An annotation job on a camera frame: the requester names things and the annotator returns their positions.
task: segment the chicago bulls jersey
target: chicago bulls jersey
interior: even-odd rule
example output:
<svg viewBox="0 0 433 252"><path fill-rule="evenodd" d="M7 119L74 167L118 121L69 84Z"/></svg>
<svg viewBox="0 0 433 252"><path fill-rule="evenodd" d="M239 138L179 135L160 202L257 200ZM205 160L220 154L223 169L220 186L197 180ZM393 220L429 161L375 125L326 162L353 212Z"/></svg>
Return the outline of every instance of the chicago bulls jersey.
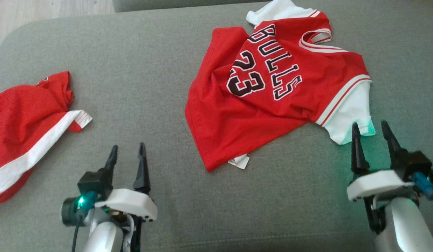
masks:
<svg viewBox="0 0 433 252"><path fill-rule="evenodd" d="M284 1L292 4L268 5ZM248 17L271 13L266 7ZM375 134L361 55L319 45L332 37L327 16L291 7L292 18L253 21L250 35L242 27L213 31L185 109L208 171L307 122L325 127L338 144L354 121L362 134Z"/></svg>
<svg viewBox="0 0 433 252"><path fill-rule="evenodd" d="M0 203L23 187L65 131L80 132L92 120L84 110L69 111L73 99L69 72L0 93Z"/></svg>

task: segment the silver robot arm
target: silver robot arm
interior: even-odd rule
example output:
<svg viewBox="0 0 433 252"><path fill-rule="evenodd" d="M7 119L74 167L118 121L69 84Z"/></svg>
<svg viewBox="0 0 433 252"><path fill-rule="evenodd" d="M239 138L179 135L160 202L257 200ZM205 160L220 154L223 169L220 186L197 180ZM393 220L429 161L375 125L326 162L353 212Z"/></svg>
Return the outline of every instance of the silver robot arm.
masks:
<svg viewBox="0 0 433 252"><path fill-rule="evenodd" d="M433 237L418 208L421 195L426 193L427 199L433 200L433 187L427 189L417 180L428 177L433 181L432 163L421 152L402 149L385 121L382 129L391 169L370 173L358 126L352 126L354 177L348 186L348 198L364 201L369 227L377 233L376 252L433 252Z"/></svg>
<svg viewBox="0 0 433 252"><path fill-rule="evenodd" d="M141 142L134 190L113 189L112 176L117 162L117 146L106 165L97 172L86 172L78 182L81 195L64 201L61 220L66 226L89 226L89 239L83 252L138 252L142 223L157 219L151 190L145 145Z"/></svg>

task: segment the white stripe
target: white stripe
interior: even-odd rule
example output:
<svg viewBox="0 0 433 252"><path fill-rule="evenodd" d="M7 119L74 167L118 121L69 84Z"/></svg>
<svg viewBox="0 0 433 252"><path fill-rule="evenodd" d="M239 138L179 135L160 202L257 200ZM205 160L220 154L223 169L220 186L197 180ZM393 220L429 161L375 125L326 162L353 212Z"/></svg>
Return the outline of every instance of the white stripe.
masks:
<svg viewBox="0 0 433 252"><path fill-rule="evenodd" d="M0 193L3 193L10 186L14 185L22 174L33 166L48 152L55 142L66 131L69 125L80 116L86 114L86 118L81 123L81 128L92 118L83 110L72 110L67 112L58 123L49 129L31 149L22 156L0 167Z"/></svg>
<svg viewBox="0 0 433 252"><path fill-rule="evenodd" d="M308 46L305 46L305 45L303 45L302 44L302 41L299 41L299 46L300 47L302 47L302 48L304 48L304 49L306 49L306 50L308 50L308 51L313 51L313 52L315 52L315 53L345 53L345 52L347 52L346 50L343 50L343 49L316 49L316 48L311 48L311 47L308 47Z"/></svg>
<svg viewBox="0 0 433 252"><path fill-rule="evenodd" d="M319 13L321 13L320 11L317 11L316 13L314 13L313 15L311 15L311 18L314 18L315 16L319 15Z"/></svg>
<svg viewBox="0 0 433 252"><path fill-rule="evenodd" d="M355 86L359 85L360 83L363 82L372 82L370 79L369 80L364 80L364 81L360 81L358 83L358 80L363 79L363 78L370 78L369 75L357 75L354 78L352 78L350 81L348 81L341 89L340 91L338 91L338 93L335 95L335 97L333 97L332 101L329 103L329 105L325 108L324 112L322 112L321 116L319 117L319 119L316 121L317 124L321 125L322 122L325 120L325 118L329 115L329 113L332 111L332 109L335 107L335 105L338 103L339 99L341 99L341 97L343 97L344 93L353 85L355 84ZM354 90L355 88L351 88L349 90L349 92L343 97L343 100L346 99L346 97L349 96L349 93L352 92L352 90ZM343 103L343 100L338 103L338 107ZM335 114L336 109L333 111L333 113L330 115L330 117L333 116L333 114Z"/></svg>
<svg viewBox="0 0 433 252"><path fill-rule="evenodd" d="M329 42L330 40L332 40L332 37L331 37L330 33L327 33L327 32L321 32L311 39L311 41L315 45L318 43Z"/></svg>
<svg viewBox="0 0 433 252"><path fill-rule="evenodd" d="M332 33L330 32L329 29L318 29L318 30L309 30L308 32L304 33L299 41L299 46L307 49L308 51L314 51L316 53L341 53L341 52L347 52L346 50L339 48L339 47L335 47L335 46L324 46L324 45L317 45L317 44L312 44L312 43L308 43L305 40L303 40L304 36L309 34L309 33L313 33L313 32L318 32L318 33L322 33L325 34L325 37L332 37Z"/></svg>
<svg viewBox="0 0 433 252"><path fill-rule="evenodd" d="M84 110L80 110L79 115L75 117L75 122L82 128L92 121L92 117Z"/></svg>

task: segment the jersey tag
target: jersey tag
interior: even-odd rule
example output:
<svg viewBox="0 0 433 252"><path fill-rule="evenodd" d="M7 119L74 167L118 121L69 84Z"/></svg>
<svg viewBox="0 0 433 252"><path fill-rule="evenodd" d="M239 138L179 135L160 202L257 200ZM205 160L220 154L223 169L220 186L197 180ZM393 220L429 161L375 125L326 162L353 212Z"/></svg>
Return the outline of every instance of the jersey tag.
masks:
<svg viewBox="0 0 433 252"><path fill-rule="evenodd" d="M233 166L237 166L240 169L245 169L247 162L249 161L249 156L247 154L235 157L229 161L227 161L229 164Z"/></svg>

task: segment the couch cushion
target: couch cushion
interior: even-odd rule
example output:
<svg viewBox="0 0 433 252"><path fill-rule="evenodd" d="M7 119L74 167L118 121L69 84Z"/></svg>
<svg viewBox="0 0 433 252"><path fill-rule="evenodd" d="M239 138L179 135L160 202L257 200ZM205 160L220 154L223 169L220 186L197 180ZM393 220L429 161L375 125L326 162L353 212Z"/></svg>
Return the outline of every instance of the couch cushion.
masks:
<svg viewBox="0 0 433 252"><path fill-rule="evenodd" d="M331 45L364 56L373 79L377 136L363 139L374 169L390 160L379 121L402 146L433 161L433 0L297 0L334 29ZM75 101L94 119L66 133L26 185L0 205L0 251L69 251L74 228L59 218L85 171L120 153L114 187L131 188L145 142L156 222L144 251L372 251L362 203L347 200L350 145L308 123L251 153L246 170L207 173L184 118L188 89L215 27L243 26L266 3L83 16L28 24L0 48L0 92L69 70ZM433 203L421 210L433 234ZM81 228L78 250L87 239Z"/></svg>
<svg viewBox="0 0 433 252"><path fill-rule="evenodd" d="M182 8L206 5L228 5L262 0L112 0L115 12L137 11L147 9Z"/></svg>

